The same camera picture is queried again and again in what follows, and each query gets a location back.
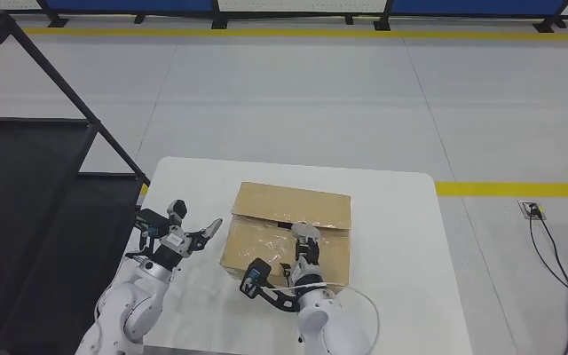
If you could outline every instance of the white cable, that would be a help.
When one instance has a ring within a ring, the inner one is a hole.
[[[289,287],[289,288],[268,288],[266,286],[262,286],[261,288],[267,289],[267,290],[270,290],[270,291],[287,291],[287,290],[290,290],[290,289],[297,289],[297,288],[325,287],[327,285],[340,286],[342,288],[348,288],[351,291],[359,294],[360,296],[365,297],[365,299],[367,299],[368,302],[371,303],[371,305],[373,305],[373,308],[375,309],[375,316],[376,316],[375,339],[373,340],[373,343],[369,347],[369,350],[367,350],[367,351],[365,351],[365,353],[361,354],[361,355],[371,355],[371,353],[373,352],[373,349],[375,348],[377,342],[379,341],[379,333],[380,333],[380,330],[381,330],[381,317],[379,316],[379,310],[376,308],[375,302],[373,302],[373,300],[371,298],[369,298],[369,296],[365,295],[363,292],[361,292],[358,289],[353,288],[349,285],[344,285],[343,283],[336,283],[336,282],[316,282],[316,283],[310,283],[310,284],[307,284],[307,285],[292,286],[292,287]]]

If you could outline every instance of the black panel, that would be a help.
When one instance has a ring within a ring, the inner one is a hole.
[[[0,339],[12,355],[74,354],[134,225],[142,180],[80,174]]]
[[[95,134],[86,120],[0,118],[0,327]]]
[[[10,29],[5,24],[3,12],[4,11],[0,10],[0,44],[10,35]]]

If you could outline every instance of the robotic hand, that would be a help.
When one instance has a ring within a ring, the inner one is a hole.
[[[169,218],[150,209],[137,213],[140,251],[125,256],[139,262],[139,266],[124,283],[103,293],[97,302],[95,324],[83,337],[76,355],[141,355],[142,337],[160,318],[174,268],[194,251],[203,250],[223,223],[219,218],[205,229],[188,233],[181,229],[187,213],[184,202],[173,201],[167,211]],[[160,246],[154,252],[155,240]],[[144,280],[145,287],[136,285],[137,280]]]
[[[292,234],[296,238],[296,263],[291,274],[287,271],[289,265],[282,265],[292,287],[278,289],[271,285],[267,281],[271,266],[257,258],[245,272],[241,292],[248,298],[260,295],[285,312],[297,312],[298,341],[304,343],[307,355],[369,354],[376,338],[372,346],[361,325],[334,299],[334,293],[323,282],[318,263],[320,231],[297,223],[292,225]],[[294,295],[284,294],[283,289],[292,289]]]

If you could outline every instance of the wall outlet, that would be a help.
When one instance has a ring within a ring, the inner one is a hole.
[[[525,217],[525,219],[530,219],[530,215],[531,215],[531,208],[530,206],[536,203],[537,208],[540,210],[540,213],[542,214],[542,219],[546,220],[547,217],[544,214],[544,209],[542,208],[542,206],[537,202],[537,201],[519,201],[518,202],[518,207],[521,208],[521,212],[523,213],[523,216]],[[536,219],[539,220],[538,217],[536,216],[532,216],[532,219]]]

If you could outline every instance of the white table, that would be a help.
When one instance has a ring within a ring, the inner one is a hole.
[[[145,344],[250,355],[303,354],[296,315],[260,297],[249,300],[219,265],[242,181],[351,196],[350,281],[381,313],[374,354],[471,354],[438,197],[428,175],[170,157],[158,164],[143,207],[165,214],[173,200],[184,200],[186,231],[218,217],[224,222],[205,250],[181,263],[183,271]],[[138,238],[130,245],[137,246]],[[118,279],[129,269],[123,267]],[[371,338],[371,306],[349,289],[337,297]]]

